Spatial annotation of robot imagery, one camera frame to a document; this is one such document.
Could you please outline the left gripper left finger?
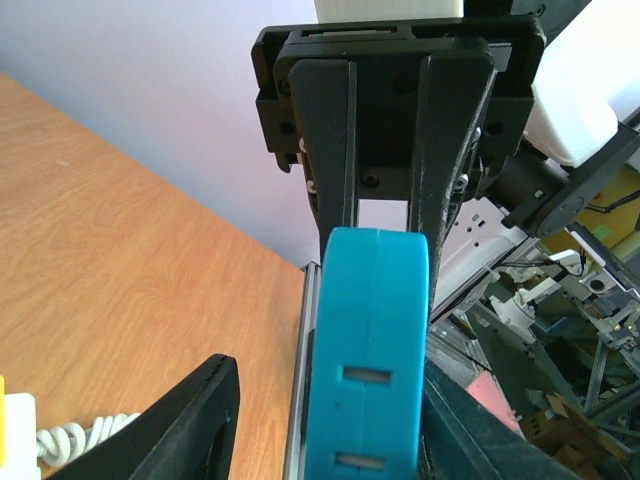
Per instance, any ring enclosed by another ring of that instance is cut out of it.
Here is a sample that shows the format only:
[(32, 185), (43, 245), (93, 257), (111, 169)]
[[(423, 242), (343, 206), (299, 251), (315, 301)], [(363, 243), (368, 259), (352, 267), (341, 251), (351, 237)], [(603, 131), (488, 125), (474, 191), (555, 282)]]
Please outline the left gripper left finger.
[(236, 359), (215, 354), (54, 479), (227, 479), (240, 405)]

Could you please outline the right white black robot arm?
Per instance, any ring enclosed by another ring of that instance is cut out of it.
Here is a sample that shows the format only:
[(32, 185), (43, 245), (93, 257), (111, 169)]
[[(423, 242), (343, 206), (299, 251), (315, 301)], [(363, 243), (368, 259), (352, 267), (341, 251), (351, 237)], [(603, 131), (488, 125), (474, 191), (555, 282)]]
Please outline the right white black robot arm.
[(300, 164), (326, 246), (361, 200), (402, 200), (430, 268), (461, 205), (487, 198), (534, 237), (567, 226), (633, 154), (614, 110), (635, 1), (319, 1), (251, 59), (279, 168)]

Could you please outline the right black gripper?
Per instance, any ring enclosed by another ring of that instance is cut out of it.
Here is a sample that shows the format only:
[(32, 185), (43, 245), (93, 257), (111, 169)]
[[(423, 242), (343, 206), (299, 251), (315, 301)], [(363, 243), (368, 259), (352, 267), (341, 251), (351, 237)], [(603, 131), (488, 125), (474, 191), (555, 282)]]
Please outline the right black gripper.
[[(473, 47), (489, 53), (436, 52)], [(361, 186), (372, 196), (399, 196), (411, 163), (407, 229), (426, 238), (433, 299), (449, 202), (481, 114), (467, 162), (474, 184), (516, 154), (544, 47), (528, 16), (263, 29), (251, 50), (258, 116), (283, 172), (304, 140), (320, 255), (333, 229), (358, 223), (358, 140)]]

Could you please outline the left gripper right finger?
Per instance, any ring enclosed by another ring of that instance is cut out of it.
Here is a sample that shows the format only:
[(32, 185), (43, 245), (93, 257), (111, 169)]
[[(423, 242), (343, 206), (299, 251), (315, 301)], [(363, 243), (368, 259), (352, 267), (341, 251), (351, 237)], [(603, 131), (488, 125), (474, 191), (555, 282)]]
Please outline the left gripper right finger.
[(439, 366), (425, 363), (424, 479), (575, 479), (577, 475), (509, 430)]

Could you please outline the white power strip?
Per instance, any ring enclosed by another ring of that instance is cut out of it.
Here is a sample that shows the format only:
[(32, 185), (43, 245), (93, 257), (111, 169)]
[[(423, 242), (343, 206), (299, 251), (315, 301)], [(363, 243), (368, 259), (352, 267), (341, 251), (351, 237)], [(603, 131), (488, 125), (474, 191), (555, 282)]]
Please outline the white power strip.
[(69, 422), (37, 429), (36, 401), (29, 393), (5, 393), (6, 461), (3, 479), (39, 479), (39, 464), (52, 468), (67, 465), (124, 429), (140, 414), (98, 416), (85, 428)]

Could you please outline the blue cube plug adapter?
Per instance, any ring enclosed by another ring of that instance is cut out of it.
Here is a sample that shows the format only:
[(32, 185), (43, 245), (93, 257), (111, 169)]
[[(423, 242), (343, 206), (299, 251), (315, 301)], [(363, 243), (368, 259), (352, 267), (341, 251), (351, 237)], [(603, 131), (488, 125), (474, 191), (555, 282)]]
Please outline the blue cube plug adapter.
[(305, 478), (415, 478), (428, 311), (424, 235), (333, 230), (319, 291)]

